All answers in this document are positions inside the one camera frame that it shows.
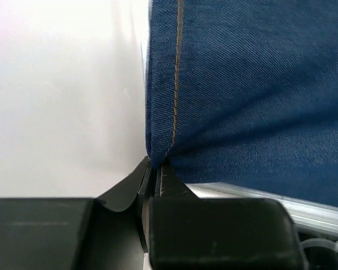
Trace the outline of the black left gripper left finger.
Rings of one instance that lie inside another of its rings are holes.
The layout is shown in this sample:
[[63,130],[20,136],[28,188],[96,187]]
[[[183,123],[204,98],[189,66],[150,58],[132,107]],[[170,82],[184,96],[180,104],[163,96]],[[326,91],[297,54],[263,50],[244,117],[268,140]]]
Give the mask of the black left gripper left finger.
[[0,198],[0,269],[142,269],[143,159],[97,198]]

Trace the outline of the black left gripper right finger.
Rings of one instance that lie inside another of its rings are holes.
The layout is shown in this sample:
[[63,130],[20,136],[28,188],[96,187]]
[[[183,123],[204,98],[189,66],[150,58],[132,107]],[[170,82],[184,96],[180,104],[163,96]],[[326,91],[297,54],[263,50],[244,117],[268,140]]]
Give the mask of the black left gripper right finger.
[[201,199],[169,165],[149,203],[153,269],[308,269],[295,225],[273,199]]

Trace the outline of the aluminium table edge rail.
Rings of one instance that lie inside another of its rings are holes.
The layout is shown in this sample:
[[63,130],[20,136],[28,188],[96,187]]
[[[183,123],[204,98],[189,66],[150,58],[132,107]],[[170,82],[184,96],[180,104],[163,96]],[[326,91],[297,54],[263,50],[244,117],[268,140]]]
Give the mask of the aluminium table edge rail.
[[188,187],[202,198],[250,197],[277,200],[286,208],[300,228],[338,238],[338,208],[336,207],[225,183],[189,184]]

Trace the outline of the dark blue denim trousers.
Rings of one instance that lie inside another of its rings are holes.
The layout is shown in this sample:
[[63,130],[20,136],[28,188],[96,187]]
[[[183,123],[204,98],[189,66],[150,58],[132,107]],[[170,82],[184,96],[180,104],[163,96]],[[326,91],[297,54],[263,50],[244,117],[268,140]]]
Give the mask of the dark blue denim trousers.
[[146,150],[186,183],[338,207],[338,1],[152,1]]

